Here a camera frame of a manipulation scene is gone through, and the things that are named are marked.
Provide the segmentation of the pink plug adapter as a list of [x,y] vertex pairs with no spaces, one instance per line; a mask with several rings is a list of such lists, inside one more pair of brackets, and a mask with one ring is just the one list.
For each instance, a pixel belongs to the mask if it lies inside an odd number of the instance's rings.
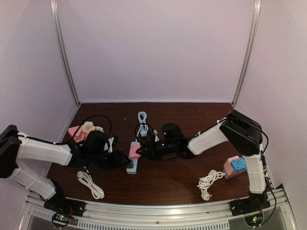
[[130,151],[129,151],[129,158],[130,159],[138,159],[141,155],[138,154],[136,151],[140,148],[140,144],[137,145],[132,145],[130,147]]

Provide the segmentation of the light blue power strip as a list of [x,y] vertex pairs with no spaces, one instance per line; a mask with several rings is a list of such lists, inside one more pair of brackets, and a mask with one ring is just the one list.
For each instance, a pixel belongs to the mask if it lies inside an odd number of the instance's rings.
[[[130,146],[137,145],[137,144],[139,144],[139,142],[133,141],[133,142],[131,142]],[[127,174],[135,175],[137,173],[138,159],[131,159],[131,160],[133,160],[133,162],[134,162],[134,168],[132,170],[126,170],[126,172],[127,172]]]

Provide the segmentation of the white power strip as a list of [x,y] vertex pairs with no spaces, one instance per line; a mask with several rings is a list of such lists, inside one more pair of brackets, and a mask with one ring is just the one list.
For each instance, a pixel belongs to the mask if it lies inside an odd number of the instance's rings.
[[95,130],[104,133],[104,129],[103,129],[102,127],[100,127],[100,126],[96,126],[96,127],[95,127]]

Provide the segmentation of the black plug adapter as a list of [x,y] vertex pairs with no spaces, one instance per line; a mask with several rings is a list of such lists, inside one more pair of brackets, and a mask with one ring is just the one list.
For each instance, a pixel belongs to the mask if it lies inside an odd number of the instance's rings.
[[130,163],[127,164],[126,170],[132,170],[134,168],[134,162],[133,160],[130,160]]

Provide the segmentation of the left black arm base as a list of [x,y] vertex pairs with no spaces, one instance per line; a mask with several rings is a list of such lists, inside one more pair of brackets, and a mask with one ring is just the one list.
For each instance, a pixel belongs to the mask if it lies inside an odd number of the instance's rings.
[[42,198],[44,207],[67,217],[82,217],[85,203],[83,201],[68,199],[62,193],[55,193],[50,199]]

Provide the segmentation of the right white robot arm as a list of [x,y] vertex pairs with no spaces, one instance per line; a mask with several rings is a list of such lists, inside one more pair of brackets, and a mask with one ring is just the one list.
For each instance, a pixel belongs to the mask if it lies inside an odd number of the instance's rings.
[[141,143],[136,153],[152,160],[161,160],[169,154],[192,159],[221,143],[229,142],[247,164],[249,191],[253,196],[246,200],[246,208],[254,212],[264,204],[262,193],[266,182],[263,154],[267,147],[263,145],[263,139],[268,136],[259,123],[233,110],[215,125],[191,138],[185,137],[175,123],[166,123],[161,130],[164,135],[162,140],[151,138]]

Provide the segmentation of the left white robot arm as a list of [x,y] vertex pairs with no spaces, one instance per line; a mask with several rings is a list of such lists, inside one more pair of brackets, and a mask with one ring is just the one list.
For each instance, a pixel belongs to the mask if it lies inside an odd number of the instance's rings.
[[69,209],[61,187],[36,173],[22,160],[38,160],[56,163],[73,168],[96,164],[103,169],[114,169],[125,166],[131,160],[116,144],[118,137],[108,136],[98,127],[93,130],[82,130],[81,139],[77,142],[52,142],[19,132],[15,125],[9,125],[0,135],[0,177],[11,179],[27,189],[50,201],[59,213]]

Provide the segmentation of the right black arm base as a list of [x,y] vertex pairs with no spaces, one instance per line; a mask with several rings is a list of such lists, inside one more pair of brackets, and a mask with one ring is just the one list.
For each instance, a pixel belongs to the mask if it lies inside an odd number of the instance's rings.
[[232,216],[260,212],[271,206],[267,192],[262,194],[249,193],[249,197],[237,198],[229,203]]

